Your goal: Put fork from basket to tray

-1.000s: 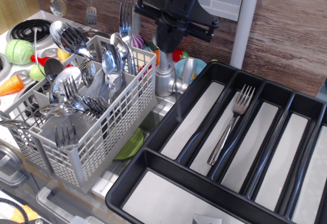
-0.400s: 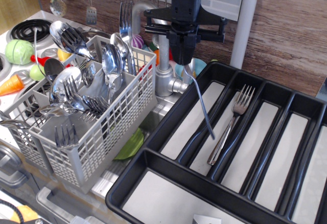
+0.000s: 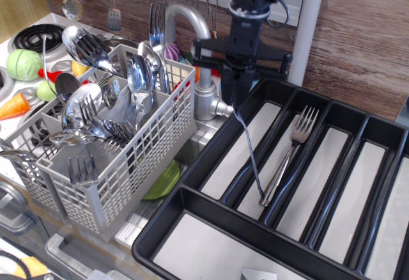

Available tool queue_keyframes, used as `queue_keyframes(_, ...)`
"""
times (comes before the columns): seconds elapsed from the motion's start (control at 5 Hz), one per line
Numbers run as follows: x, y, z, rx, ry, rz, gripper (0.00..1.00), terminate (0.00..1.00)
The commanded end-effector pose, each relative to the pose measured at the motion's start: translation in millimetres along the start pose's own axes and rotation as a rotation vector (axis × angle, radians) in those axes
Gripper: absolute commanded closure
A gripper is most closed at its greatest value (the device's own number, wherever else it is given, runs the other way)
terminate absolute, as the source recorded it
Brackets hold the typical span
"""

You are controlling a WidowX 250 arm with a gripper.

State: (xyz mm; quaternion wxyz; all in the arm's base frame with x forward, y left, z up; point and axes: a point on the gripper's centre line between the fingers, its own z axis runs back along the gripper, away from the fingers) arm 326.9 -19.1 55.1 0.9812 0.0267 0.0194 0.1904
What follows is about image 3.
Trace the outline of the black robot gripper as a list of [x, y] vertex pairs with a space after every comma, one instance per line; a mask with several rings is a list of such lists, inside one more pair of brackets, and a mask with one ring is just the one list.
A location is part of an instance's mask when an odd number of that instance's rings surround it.
[[262, 25], [268, 22], [270, 6], [284, 0], [231, 0], [230, 32], [223, 38], [198, 38], [194, 41], [196, 66], [217, 69], [221, 74], [222, 99], [232, 105], [235, 97], [235, 71], [240, 71], [235, 106], [245, 101], [255, 77], [284, 79], [292, 55], [275, 49], [260, 39]]

